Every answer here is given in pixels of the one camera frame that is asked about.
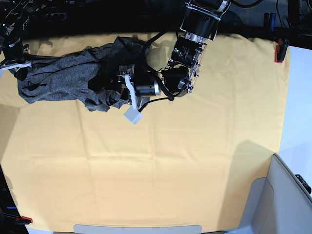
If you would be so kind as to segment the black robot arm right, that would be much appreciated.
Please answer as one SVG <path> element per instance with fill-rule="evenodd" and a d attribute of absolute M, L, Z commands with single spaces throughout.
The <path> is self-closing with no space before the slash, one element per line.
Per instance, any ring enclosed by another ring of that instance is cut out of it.
<path fill-rule="evenodd" d="M 25 7 L 32 4 L 32 0 L 14 0 L 14 7 L 0 22 L 0 52 L 4 54 L 4 60 L 0 63 L 0 70 L 11 71 L 19 81 L 24 81 L 31 67 L 31 61 L 27 59 L 29 45 L 23 44 L 22 32 L 28 23 Z"/>

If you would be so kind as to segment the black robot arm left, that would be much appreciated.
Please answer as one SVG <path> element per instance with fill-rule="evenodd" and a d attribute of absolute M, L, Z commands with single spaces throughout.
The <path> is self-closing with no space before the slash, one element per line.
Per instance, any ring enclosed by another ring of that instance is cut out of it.
<path fill-rule="evenodd" d="M 191 0 L 186 10 L 166 68 L 156 70 L 147 61 L 146 53 L 163 32 L 143 43 L 132 38 L 117 37 L 120 46 L 116 65 L 107 65 L 106 70 L 89 82 L 100 90 L 115 91 L 125 100 L 155 97 L 164 94 L 173 100 L 193 90 L 198 77 L 198 68 L 207 40 L 214 40 L 219 22 L 230 6 L 228 0 Z"/>

